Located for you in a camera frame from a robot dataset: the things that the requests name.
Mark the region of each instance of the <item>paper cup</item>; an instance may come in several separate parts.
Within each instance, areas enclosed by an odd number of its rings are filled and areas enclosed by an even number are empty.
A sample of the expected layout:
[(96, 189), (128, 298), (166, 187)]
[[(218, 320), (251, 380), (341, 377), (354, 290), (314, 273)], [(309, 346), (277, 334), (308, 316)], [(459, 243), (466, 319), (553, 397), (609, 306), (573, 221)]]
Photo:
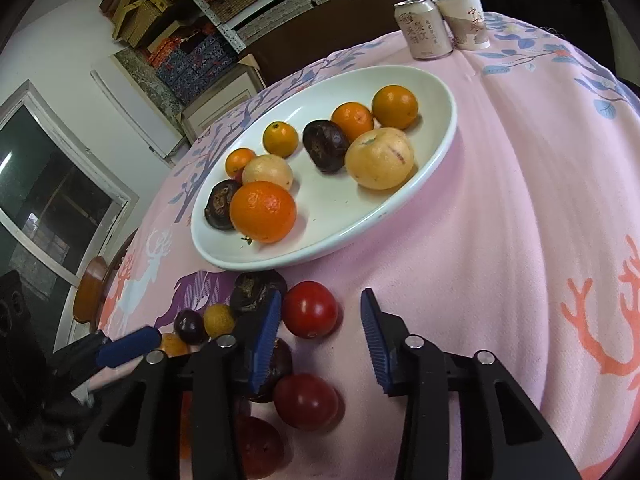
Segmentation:
[(433, 3), (449, 23), (457, 48), (481, 50), (489, 46), (480, 0), (433, 0)]

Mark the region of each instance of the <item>window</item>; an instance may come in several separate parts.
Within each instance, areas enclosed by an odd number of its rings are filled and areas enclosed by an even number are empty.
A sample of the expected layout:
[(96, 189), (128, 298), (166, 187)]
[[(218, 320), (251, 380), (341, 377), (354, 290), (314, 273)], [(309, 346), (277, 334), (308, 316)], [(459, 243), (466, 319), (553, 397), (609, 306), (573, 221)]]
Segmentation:
[(30, 82), (0, 107), (0, 274), (20, 273), (45, 354), (68, 342), (82, 272), (136, 200)]

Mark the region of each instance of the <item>wooden chair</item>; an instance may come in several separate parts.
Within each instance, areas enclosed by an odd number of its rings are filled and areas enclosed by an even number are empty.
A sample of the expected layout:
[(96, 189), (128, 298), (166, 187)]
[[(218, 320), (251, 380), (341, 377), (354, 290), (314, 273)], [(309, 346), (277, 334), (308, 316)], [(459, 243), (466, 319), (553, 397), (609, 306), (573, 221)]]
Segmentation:
[(74, 300), (74, 319), (78, 323), (89, 323), (91, 332), (97, 330), (109, 287), (120, 269), (136, 232), (137, 229), (124, 241), (109, 265), (102, 256), (92, 258), (80, 279)]

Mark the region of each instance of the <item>dark brown fruit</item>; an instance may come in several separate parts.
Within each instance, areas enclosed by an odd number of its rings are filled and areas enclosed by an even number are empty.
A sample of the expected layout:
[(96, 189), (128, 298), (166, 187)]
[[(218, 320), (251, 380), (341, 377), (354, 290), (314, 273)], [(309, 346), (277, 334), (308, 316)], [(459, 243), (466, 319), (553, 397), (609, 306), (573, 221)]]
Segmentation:
[(282, 438), (271, 424), (254, 416), (236, 418), (236, 439), (248, 479), (265, 478), (284, 461)]
[(275, 270), (243, 272), (236, 278), (231, 292), (231, 312), (236, 319), (247, 312), (254, 312), (269, 300), (272, 290), (279, 291), (281, 298), (287, 292), (287, 282)]
[(276, 338), (276, 344), (273, 346), (273, 355), (269, 363), (267, 378), (260, 387), (257, 395), (247, 397), (253, 402), (271, 402), (273, 400), (273, 389), (278, 381), (284, 376), (293, 373), (293, 360), (291, 359), (291, 349), (279, 337)]
[(174, 321), (174, 332), (187, 345), (199, 345), (206, 336), (200, 314), (188, 309), (178, 312)]
[(240, 186), (239, 182), (228, 178), (213, 187), (207, 206), (204, 208), (204, 218), (209, 225), (221, 231), (229, 231), (234, 228), (229, 218), (229, 204)]
[(344, 166), (349, 139), (340, 126), (331, 121), (311, 121), (302, 132), (302, 144), (311, 160), (323, 173), (335, 173)]

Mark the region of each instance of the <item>metal screw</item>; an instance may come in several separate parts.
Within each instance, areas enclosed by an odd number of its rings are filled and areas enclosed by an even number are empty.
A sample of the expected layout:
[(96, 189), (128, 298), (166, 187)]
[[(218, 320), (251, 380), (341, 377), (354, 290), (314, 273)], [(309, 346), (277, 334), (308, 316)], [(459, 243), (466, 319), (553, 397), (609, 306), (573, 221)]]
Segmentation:
[(231, 334), (225, 334), (216, 339), (216, 343), (220, 348), (229, 348), (236, 344), (236, 338)]
[(404, 340), (404, 344), (409, 348), (422, 348), (424, 346), (424, 339), (419, 335), (410, 335)]
[(152, 350), (146, 355), (146, 362), (150, 365), (157, 365), (164, 359), (164, 352), (160, 350)]
[(481, 352), (478, 352), (478, 355), (476, 356), (476, 358), (483, 365), (492, 365), (495, 363), (495, 355), (493, 355), (488, 350), (482, 350)]

